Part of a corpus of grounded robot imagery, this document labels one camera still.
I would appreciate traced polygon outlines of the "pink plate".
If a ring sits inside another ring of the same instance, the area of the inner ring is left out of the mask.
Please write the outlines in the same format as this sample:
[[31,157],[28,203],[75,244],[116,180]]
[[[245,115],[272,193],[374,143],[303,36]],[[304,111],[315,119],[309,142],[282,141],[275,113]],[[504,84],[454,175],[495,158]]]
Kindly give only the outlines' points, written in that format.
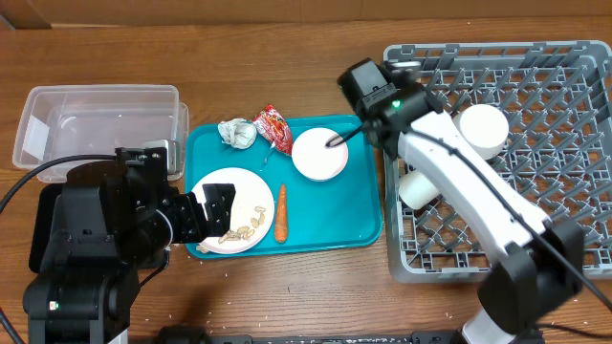
[[[259,176],[249,170],[237,167],[227,167],[210,172],[191,188],[198,201],[205,199],[202,191],[202,185],[205,183],[234,184],[236,193],[231,208],[229,230],[248,225],[251,217],[256,217],[254,208],[258,205],[266,208],[266,221],[262,227],[255,231],[249,241],[230,241],[219,244],[218,239],[220,237],[208,237],[202,243],[195,245],[196,253],[204,254],[206,257],[212,256],[213,253],[221,255],[240,253],[254,247],[268,234],[273,226],[275,202],[272,191]],[[197,251],[197,245],[206,247],[208,253]]]

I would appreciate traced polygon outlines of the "white cup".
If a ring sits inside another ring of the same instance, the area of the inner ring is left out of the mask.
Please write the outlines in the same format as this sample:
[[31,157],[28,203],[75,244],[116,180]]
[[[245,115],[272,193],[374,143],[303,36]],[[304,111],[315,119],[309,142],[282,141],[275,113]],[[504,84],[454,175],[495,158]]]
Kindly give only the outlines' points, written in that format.
[[420,209],[440,194],[436,186],[420,171],[414,170],[400,177],[398,193],[412,209]]

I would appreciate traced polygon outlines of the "orange carrot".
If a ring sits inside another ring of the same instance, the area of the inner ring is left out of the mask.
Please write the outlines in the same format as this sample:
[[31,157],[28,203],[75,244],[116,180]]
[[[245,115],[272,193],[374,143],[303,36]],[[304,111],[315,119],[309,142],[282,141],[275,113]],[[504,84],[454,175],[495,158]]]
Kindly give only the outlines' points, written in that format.
[[284,244],[288,238],[288,212],[287,188],[282,184],[279,189],[276,203],[276,217],[274,220],[274,238],[279,244]]

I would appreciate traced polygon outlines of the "white bowl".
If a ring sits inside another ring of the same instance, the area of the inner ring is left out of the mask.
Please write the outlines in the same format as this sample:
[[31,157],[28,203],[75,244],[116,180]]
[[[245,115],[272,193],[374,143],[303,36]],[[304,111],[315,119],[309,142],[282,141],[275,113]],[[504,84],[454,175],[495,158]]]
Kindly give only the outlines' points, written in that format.
[[489,104],[472,105],[455,116],[453,123],[484,160],[490,160],[501,152],[510,130],[505,115]]

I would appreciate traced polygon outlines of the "white napkin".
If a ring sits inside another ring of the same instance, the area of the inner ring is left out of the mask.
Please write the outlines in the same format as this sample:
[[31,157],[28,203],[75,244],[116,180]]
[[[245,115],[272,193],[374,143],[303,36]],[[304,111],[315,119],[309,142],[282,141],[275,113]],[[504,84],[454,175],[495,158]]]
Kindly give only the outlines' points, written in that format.
[[246,119],[234,118],[217,125],[222,142],[236,149],[248,149],[257,136],[257,129]]

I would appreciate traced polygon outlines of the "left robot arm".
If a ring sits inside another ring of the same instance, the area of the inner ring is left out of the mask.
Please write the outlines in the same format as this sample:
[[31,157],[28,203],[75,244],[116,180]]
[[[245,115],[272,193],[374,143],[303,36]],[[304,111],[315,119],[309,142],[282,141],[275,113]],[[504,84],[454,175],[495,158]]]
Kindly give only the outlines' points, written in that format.
[[204,198],[168,182],[163,147],[77,155],[64,183],[39,197],[23,309],[30,343],[124,343],[144,282],[160,273],[167,247],[230,229],[236,190],[206,183]]

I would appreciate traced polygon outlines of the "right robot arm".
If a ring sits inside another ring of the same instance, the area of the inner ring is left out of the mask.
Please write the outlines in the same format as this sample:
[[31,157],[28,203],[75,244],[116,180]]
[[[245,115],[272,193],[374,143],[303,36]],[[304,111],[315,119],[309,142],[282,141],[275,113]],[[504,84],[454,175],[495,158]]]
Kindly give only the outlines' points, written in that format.
[[540,318],[588,288],[578,222],[553,221],[511,188],[463,139],[443,103],[407,70],[366,58],[338,79],[360,131],[391,159],[422,172],[476,235],[492,269],[480,311],[432,343],[540,343]]

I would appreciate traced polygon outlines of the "peanut pile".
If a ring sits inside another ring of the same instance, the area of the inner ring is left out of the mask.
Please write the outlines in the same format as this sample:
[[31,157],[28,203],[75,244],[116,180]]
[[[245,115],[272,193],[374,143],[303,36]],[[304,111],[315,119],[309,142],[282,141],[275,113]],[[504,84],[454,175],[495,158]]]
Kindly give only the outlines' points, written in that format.
[[256,217],[251,217],[250,223],[245,226],[239,226],[236,229],[229,230],[226,234],[218,239],[219,244],[230,241],[249,241],[254,235],[255,231],[262,227],[266,221],[266,208],[258,205],[254,208]]

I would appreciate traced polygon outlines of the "teal serving tray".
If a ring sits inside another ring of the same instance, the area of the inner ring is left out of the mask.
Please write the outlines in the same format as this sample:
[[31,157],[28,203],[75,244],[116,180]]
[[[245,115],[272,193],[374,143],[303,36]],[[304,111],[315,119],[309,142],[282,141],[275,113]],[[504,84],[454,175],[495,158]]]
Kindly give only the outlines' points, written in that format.
[[314,182],[301,175],[292,159],[277,151],[268,162],[271,144],[258,137],[246,149],[222,142],[215,124],[195,129],[186,143],[185,186],[191,191],[204,176],[222,168],[244,168],[258,175],[276,197],[287,188],[288,239],[279,244],[273,237],[273,217],[266,217],[269,231],[255,233],[233,256],[289,254],[333,248],[364,247],[374,243],[383,230],[376,164],[372,146],[358,134],[347,142],[348,161],[333,179]]

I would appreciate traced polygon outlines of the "red snack wrapper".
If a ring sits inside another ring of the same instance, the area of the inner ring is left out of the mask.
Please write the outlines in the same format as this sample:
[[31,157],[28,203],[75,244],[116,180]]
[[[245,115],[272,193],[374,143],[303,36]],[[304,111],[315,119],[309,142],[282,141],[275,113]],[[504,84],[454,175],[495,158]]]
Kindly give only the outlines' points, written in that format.
[[257,132],[276,150],[287,156],[292,155],[294,138],[291,128],[271,104],[265,106],[251,122]]

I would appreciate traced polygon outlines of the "black tray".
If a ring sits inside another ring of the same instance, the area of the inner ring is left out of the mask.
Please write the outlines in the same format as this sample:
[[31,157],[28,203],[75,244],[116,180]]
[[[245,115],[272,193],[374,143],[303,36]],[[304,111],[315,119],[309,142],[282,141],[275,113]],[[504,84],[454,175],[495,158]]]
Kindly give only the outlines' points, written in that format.
[[138,266],[173,238],[167,219],[124,180],[49,184],[39,198],[30,269]]

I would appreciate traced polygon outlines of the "clear plastic bin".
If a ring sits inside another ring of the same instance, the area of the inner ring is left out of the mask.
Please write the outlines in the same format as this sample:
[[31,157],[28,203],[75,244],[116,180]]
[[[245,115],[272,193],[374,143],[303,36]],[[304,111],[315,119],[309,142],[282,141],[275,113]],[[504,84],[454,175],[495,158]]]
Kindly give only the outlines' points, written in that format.
[[164,146],[168,178],[176,181],[185,172],[188,131],[188,108],[173,85],[38,86],[26,99],[12,163],[32,170],[68,156]]

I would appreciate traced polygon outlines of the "grey dish rack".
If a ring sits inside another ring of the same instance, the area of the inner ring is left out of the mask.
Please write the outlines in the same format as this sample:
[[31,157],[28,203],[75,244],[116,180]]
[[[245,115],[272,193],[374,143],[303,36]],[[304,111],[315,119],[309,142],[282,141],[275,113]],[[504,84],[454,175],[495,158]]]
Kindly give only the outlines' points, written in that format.
[[[386,61],[416,66],[452,115],[487,103],[510,134],[492,168],[553,219],[572,218],[585,235],[584,274],[611,275],[611,51],[600,41],[396,44]],[[410,171],[386,160],[388,265],[401,283],[481,280],[489,263],[476,237],[443,198],[405,205]]]

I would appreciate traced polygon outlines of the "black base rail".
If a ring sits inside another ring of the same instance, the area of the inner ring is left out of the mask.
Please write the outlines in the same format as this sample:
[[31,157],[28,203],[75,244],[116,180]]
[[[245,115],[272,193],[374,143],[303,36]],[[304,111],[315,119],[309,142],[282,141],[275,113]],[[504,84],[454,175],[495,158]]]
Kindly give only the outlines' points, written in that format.
[[212,336],[204,328],[164,327],[154,344],[459,344],[456,330],[414,332],[407,335],[252,337],[247,334]]

